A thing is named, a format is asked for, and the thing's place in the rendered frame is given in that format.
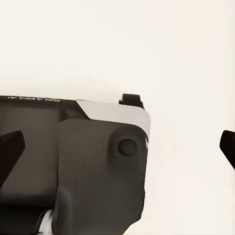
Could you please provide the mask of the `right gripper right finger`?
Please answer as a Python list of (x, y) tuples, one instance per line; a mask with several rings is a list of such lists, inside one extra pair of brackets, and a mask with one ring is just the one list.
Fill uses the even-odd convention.
[(235, 170), (235, 132), (223, 130), (219, 148)]

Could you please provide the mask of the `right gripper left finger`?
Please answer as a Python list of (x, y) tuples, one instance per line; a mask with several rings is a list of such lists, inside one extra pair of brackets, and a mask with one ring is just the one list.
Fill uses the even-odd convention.
[(25, 150), (22, 131), (0, 136), (0, 189)]

